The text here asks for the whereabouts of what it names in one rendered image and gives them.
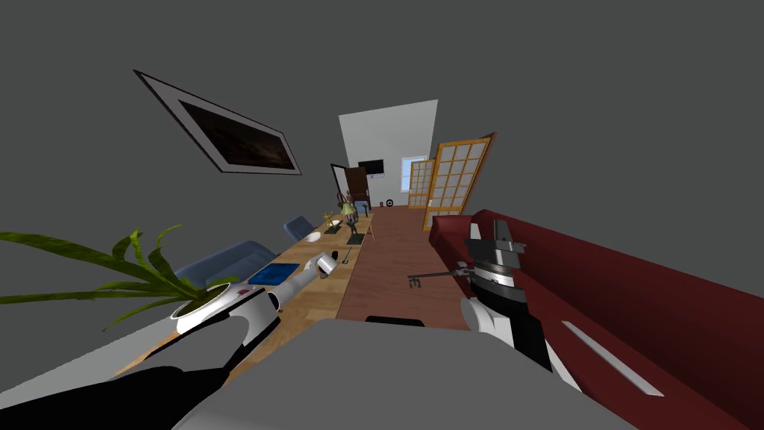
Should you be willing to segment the dark framed wall picture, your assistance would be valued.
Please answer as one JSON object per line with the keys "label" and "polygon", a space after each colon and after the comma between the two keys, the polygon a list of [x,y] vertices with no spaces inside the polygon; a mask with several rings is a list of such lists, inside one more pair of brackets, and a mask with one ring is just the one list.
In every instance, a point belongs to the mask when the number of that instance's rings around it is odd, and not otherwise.
{"label": "dark framed wall picture", "polygon": [[134,74],[218,171],[236,174],[301,174],[298,162],[281,131],[139,70],[135,69]]}

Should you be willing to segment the small wooden lattice door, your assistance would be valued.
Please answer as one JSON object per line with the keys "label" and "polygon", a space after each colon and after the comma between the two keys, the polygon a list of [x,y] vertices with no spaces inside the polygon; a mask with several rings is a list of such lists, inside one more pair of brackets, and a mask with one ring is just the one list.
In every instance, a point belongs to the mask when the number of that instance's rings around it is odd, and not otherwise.
{"label": "small wooden lattice door", "polygon": [[434,159],[417,160],[410,164],[409,208],[426,208],[428,206],[434,164]]}

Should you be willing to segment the blue chair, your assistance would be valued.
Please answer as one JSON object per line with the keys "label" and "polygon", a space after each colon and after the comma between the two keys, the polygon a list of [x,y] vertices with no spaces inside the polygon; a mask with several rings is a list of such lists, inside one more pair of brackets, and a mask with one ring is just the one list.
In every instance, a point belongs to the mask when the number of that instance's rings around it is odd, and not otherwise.
{"label": "blue chair", "polygon": [[284,223],[284,230],[295,242],[299,242],[313,233],[315,227],[304,216],[297,216]]}
{"label": "blue chair", "polygon": [[247,240],[195,261],[177,270],[175,275],[178,278],[186,278],[199,288],[213,285],[214,281],[222,278],[234,277],[237,281],[244,282],[277,256],[279,254],[265,246]]}

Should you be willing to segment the dark red sofa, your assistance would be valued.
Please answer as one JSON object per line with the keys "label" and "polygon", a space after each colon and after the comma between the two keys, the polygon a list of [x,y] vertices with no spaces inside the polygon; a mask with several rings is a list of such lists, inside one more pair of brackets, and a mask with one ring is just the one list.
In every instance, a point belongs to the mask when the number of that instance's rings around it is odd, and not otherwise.
{"label": "dark red sofa", "polygon": [[517,284],[579,390],[639,430],[764,430],[764,298],[488,210],[435,216],[448,271],[504,219]]}

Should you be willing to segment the long wooden table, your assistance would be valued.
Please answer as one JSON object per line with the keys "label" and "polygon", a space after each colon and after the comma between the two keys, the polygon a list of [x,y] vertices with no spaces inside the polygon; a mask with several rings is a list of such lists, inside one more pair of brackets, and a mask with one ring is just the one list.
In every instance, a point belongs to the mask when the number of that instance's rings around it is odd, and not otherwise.
{"label": "long wooden table", "polygon": [[[135,360],[120,375],[153,366],[160,352],[210,323],[214,317],[228,315],[246,318],[249,329],[242,354],[235,355],[231,364],[229,378],[233,379],[317,321],[336,318],[354,270],[349,259],[357,257],[362,249],[361,245],[347,244],[350,236],[350,229],[343,227],[337,234],[325,235],[315,243],[300,242],[292,246],[285,255],[276,258],[276,263],[296,258],[303,259],[303,263],[278,286],[232,285],[210,305],[185,317],[171,315],[172,320],[178,322],[177,334],[141,361]],[[339,252],[339,265],[327,278],[320,278],[315,258],[322,252],[332,251]]]}

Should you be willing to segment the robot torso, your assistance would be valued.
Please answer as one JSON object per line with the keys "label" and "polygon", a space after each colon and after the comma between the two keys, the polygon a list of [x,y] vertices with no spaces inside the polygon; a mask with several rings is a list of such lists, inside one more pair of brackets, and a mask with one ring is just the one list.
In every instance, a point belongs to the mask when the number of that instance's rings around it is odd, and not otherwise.
{"label": "robot torso", "polygon": [[175,430],[636,430],[489,334],[321,320]]}

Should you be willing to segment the bright window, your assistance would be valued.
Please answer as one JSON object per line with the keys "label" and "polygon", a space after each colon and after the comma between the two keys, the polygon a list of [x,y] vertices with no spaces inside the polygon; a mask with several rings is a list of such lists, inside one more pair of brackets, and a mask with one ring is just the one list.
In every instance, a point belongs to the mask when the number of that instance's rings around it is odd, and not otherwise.
{"label": "bright window", "polygon": [[405,157],[401,160],[401,192],[408,193],[410,190],[410,177],[412,163],[426,160],[426,156]]}

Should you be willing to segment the green plant in white pot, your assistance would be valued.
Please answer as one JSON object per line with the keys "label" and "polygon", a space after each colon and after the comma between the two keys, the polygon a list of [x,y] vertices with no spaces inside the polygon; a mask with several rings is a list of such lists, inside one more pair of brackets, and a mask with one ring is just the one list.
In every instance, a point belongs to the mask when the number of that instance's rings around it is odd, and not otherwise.
{"label": "green plant in white pot", "polygon": [[138,228],[115,243],[112,252],[108,254],[68,240],[41,234],[0,231],[2,241],[21,244],[75,261],[83,261],[136,279],[136,281],[106,283],[88,291],[0,296],[0,305],[64,300],[156,298],[156,302],[136,308],[110,322],[107,328],[140,312],[175,302],[183,302],[179,308],[179,314],[185,317],[205,305],[210,305],[213,300],[222,296],[225,288],[237,283],[239,278],[225,276],[196,287],[187,277],[178,277],[162,254],[163,248],[166,247],[162,243],[163,238],[170,230],[177,227],[178,225],[174,225],[163,230],[155,241],[154,250],[148,254],[144,253],[141,247],[140,238],[143,233]]}

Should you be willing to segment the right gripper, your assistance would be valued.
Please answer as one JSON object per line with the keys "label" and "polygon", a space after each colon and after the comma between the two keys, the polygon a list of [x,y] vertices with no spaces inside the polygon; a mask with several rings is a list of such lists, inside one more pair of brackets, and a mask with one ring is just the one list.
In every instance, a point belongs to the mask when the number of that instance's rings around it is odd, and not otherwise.
{"label": "right gripper", "polygon": [[482,240],[480,227],[474,222],[470,225],[470,238],[468,254],[478,266],[503,274],[520,268],[519,255],[526,251],[526,246],[510,242],[510,230],[504,219],[494,220],[494,240]]}

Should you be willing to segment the large wooden lattice door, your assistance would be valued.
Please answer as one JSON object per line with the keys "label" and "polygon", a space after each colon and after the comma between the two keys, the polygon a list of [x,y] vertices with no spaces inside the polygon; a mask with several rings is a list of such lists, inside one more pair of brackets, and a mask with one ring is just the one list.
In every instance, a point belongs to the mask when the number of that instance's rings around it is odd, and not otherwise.
{"label": "large wooden lattice door", "polygon": [[461,215],[494,140],[495,133],[490,133],[480,139],[439,144],[428,189],[423,230],[433,228],[435,216]]}

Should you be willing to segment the dark brown door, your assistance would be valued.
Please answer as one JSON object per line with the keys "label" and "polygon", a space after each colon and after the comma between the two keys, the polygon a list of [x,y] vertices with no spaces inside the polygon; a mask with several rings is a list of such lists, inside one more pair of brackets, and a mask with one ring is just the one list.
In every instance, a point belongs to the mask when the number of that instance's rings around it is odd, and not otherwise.
{"label": "dark brown door", "polygon": [[365,202],[371,205],[367,173],[363,166],[345,168],[347,191],[353,201]]}

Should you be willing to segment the blue book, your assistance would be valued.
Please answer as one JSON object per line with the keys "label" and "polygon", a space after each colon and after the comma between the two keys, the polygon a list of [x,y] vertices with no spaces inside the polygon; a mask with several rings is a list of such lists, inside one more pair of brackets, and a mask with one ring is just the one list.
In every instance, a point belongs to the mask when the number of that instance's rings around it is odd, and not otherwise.
{"label": "blue book", "polygon": [[247,280],[247,284],[261,286],[278,286],[286,281],[301,265],[288,263],[271,263],[260,269]]}

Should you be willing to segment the grey fork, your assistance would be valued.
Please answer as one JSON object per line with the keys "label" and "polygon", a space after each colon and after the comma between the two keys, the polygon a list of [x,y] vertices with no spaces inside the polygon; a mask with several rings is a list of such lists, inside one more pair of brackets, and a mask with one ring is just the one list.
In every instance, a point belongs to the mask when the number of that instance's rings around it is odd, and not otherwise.
{"label": "grey fork", "polygon": [[410,289],[413,288],[420,288],[421,287],[421,279],[422,278],[434,278],[434,277],[469,277],[469,275],[474,272],[473,269],[469,268],[460,268],[455,269],[448,272],[435,272],[435,273],[427,273],[427,274],[421,274],[421,275],[409,275],[408,276],[408,285]]}

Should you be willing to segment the dark statue on black base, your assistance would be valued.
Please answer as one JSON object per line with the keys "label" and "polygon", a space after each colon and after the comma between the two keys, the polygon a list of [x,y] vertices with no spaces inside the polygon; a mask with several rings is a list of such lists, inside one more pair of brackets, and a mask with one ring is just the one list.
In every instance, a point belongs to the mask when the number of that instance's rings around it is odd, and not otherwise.
{"label": "dark statue on black base", "polygon": [[347,244],[361,245],[365,235],[359,233],[357,230],[359,218],[356,206],[351,202],[344,202],[341,207],[341,214],[345,217],[345,224],[351,229],[351,236],[349,237]]}

